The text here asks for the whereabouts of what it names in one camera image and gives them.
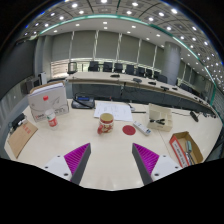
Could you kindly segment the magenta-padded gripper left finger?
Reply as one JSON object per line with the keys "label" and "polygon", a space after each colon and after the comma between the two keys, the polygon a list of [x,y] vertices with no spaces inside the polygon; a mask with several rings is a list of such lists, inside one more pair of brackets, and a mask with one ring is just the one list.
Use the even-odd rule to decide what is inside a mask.
{"label": "magenta-padded gripper left finger", "polygon": [[58,155],[54,157],[43,167],[43,169],[79,185],[90,154],[91,145],[87,143],[70,151],[66,155]]}

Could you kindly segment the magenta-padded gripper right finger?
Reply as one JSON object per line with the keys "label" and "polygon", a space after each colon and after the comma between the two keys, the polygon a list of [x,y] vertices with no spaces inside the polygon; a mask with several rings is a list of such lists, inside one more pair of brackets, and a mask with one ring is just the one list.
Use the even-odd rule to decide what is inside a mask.
{"label": "magenta-padded gripper right finger", "polygon": [[132,154],[144,185],[182,169],[168,155],[158,155],[136,143],[132,145]]}

